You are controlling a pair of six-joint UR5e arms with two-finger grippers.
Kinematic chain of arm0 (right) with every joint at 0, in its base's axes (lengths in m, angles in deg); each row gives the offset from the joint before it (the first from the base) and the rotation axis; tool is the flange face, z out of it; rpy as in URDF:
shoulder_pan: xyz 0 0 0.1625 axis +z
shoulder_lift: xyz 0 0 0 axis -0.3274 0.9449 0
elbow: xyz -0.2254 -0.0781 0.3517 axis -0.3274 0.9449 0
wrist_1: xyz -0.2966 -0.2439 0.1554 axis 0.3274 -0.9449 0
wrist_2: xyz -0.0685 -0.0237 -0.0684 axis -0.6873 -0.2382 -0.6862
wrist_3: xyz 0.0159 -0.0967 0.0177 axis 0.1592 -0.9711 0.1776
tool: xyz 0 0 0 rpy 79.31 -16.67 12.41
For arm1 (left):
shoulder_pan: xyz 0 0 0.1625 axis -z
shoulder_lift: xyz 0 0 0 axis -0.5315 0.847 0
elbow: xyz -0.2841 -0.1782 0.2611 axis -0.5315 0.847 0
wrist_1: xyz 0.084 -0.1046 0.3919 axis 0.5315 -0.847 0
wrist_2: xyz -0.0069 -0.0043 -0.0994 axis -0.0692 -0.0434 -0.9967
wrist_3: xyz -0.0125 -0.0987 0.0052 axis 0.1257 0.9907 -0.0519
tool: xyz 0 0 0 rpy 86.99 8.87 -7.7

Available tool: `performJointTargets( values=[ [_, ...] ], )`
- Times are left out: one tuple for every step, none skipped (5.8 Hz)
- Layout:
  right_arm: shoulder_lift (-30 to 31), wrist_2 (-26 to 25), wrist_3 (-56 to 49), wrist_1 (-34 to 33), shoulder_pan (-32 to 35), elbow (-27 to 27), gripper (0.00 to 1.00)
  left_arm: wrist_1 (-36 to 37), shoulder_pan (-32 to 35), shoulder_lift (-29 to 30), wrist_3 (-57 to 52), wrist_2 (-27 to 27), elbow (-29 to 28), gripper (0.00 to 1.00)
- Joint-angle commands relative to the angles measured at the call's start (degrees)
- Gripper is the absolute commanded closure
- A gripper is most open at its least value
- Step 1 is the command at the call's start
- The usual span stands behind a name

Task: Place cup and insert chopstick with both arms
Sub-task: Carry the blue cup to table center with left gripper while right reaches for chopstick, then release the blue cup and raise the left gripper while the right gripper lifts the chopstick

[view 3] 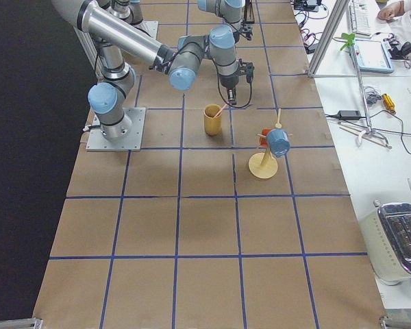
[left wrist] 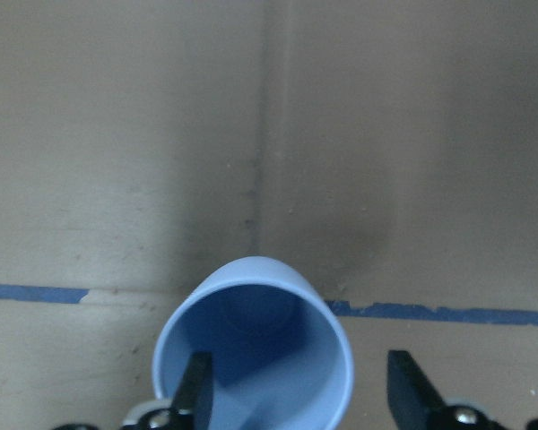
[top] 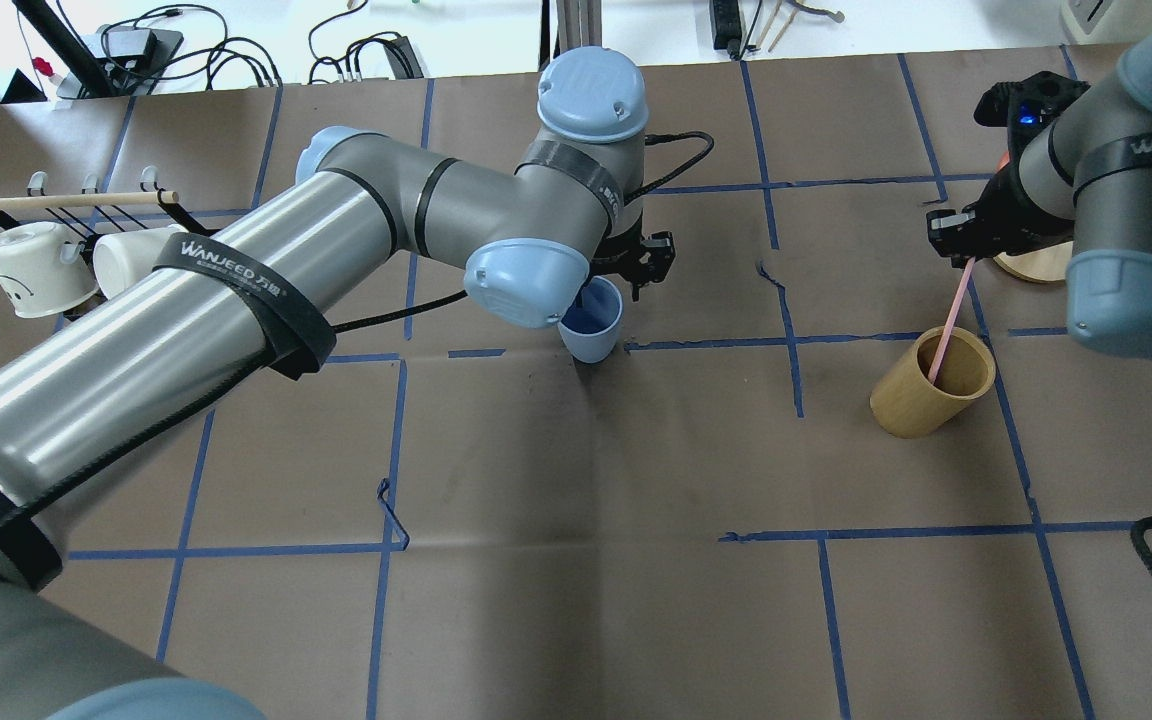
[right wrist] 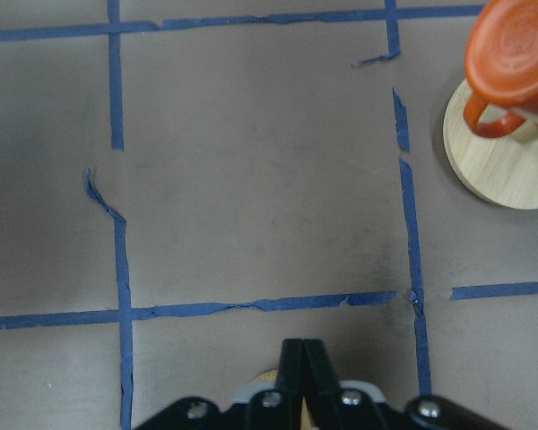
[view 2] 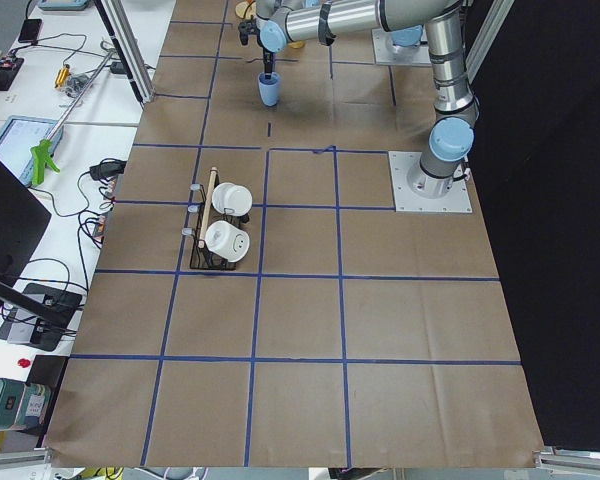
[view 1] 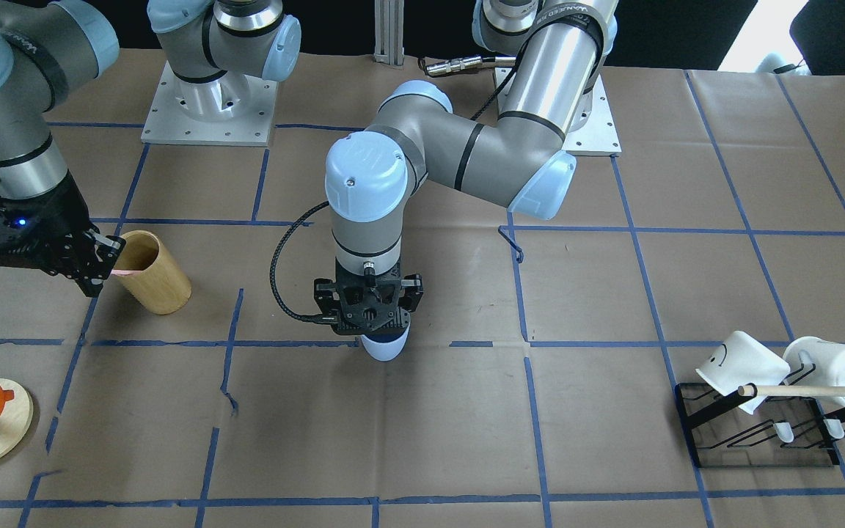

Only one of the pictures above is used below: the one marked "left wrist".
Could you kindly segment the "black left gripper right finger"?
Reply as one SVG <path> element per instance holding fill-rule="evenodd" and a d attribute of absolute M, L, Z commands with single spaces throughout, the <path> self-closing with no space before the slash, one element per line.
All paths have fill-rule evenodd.
<path fill-rule="evenodd" d="M 406 350 L 389 350 L 386 397 L 398 429 L 452 429 L 450 407 Z"/>

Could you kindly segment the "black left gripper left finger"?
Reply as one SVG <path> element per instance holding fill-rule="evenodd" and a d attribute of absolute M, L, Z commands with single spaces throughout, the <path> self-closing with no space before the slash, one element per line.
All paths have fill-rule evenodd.
<path fill-rule="evenodd" d="M 170 404 L 171 429 L 208 429 L 213 412 L 213 355 L 195 352 Z"/>

